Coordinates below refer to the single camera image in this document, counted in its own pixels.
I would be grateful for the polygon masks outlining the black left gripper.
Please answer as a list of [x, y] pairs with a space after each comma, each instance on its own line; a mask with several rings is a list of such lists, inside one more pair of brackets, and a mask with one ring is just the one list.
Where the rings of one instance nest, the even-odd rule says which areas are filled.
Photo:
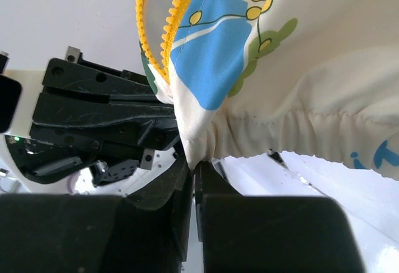
[[89, 168], [96, 186], [150, 170], [156, 151], [182, 152], [174, 108], [160, 102], [140, 74], [84, 59], [69, 47], [49, 61], [29, 136], [18, 144], [18, 168], [52, 184]]

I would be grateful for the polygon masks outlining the yellow hooded dinosaur print jacket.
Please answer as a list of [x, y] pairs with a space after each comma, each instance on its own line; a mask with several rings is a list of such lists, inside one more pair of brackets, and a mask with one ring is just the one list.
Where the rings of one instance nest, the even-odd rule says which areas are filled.
[[136, 0], [190, 168], [268, 150], [398, 179], [398, 0]]

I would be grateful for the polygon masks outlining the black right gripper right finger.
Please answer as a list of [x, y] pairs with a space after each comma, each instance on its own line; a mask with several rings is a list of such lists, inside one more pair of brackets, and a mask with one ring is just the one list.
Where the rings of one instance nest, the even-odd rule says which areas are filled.
[[363, 272], [349, 221], [320, 196], [245, 196], [214, 168], [195, 169], [205, 272]]

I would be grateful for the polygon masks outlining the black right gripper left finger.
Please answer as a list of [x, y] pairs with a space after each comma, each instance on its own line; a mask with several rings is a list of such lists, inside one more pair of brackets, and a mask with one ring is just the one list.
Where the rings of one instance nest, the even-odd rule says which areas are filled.
[[127, 196], [4, 194], [2, 272], [179, 272], [193, 177], [184, 156]]

